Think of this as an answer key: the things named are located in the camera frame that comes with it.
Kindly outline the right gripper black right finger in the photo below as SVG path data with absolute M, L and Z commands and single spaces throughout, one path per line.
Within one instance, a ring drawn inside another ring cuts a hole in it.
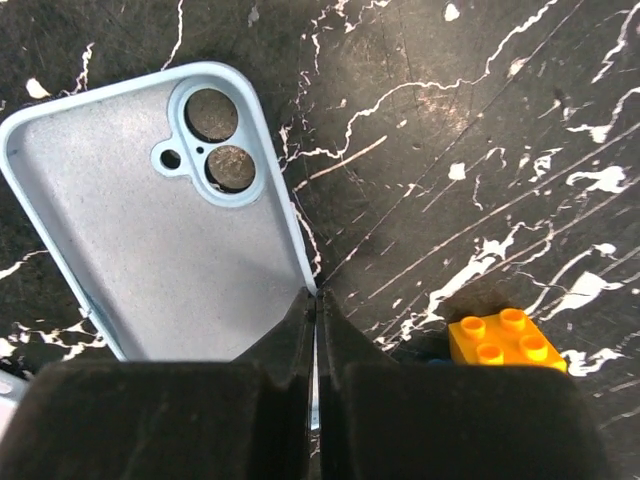
M 611 479 L 565 374 L 529 366 L 402 364 L 317 298 L 326 479 Z

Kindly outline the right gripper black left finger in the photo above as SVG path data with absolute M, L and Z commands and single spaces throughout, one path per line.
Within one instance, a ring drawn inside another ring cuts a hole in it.
M 230 362 L 62 362 L 1 443 L 5 479 L 301 479 L 315 300 Z

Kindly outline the light blue phone case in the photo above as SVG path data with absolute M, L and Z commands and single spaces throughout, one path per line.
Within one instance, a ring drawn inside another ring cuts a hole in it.
M 4 434 L 28 388 L 28 382 L 0 371 L 0 433 Z

